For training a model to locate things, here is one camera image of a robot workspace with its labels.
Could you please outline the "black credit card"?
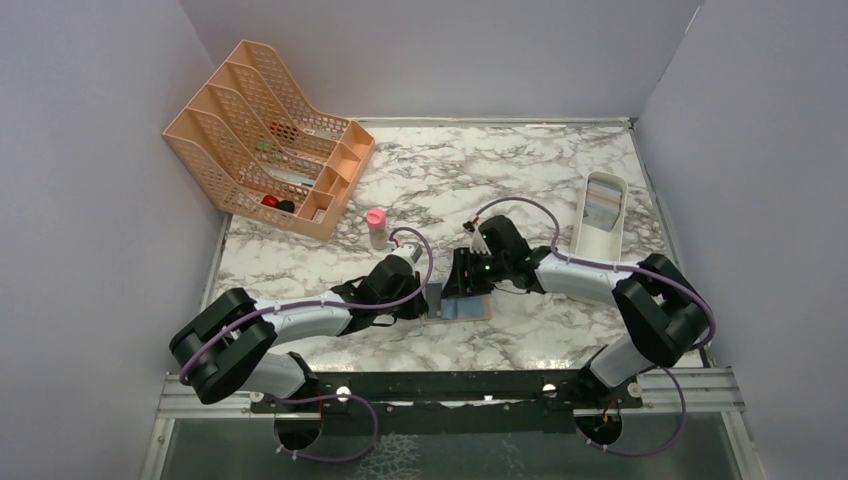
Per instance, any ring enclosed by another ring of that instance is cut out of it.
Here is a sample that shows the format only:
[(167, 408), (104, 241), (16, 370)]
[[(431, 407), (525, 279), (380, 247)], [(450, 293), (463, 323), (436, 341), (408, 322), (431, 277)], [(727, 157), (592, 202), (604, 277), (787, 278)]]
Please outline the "black credit card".
[(425, 286), (424, 297), (428, 307), (428, 311), (426, 314), (426, 318), (428, 320), (441, 319), (442, 289), (443, 285), (440, 282), (430, 282)]

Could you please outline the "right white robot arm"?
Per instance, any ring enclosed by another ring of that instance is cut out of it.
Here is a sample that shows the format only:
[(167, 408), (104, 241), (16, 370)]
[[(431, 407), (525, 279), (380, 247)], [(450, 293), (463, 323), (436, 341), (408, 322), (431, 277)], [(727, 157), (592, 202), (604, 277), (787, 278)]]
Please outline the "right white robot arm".
[(442, 297), (490, 293), (509, 281), (538, 294), (565, 294), (617, 307), (626, 333), (596, 353), (578, 372), (577, 393), (600, 407), (617, 387), (655, 367), (670, 368), (698, 341), (714, 334), (703, 299), (665, 256), (651, 254), (636, 264), (602, 264), (567, 257), (552, 246), (532, 248), (513, 222), (497, 215), (476, 227), (469, 247), (453, 252)]

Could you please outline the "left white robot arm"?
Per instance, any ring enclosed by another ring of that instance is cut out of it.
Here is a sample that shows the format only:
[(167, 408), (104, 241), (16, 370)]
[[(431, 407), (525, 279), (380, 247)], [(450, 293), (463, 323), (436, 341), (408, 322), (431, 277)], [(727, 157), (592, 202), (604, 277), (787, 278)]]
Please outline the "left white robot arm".
[(238, 391), (256, 392), (290, 410), (319, 395), (319, 380), (296, 352), (271, 348), (311, 337), (341, 337), (374, 326), (380, 316), (415, 319), (427, 310), (416, 262), (407, 244), (386, 255), (365, 276), (316, 296), (258, 301), (232, 288), (179, 330), (169, 343), (182, 384), (205, 405)]

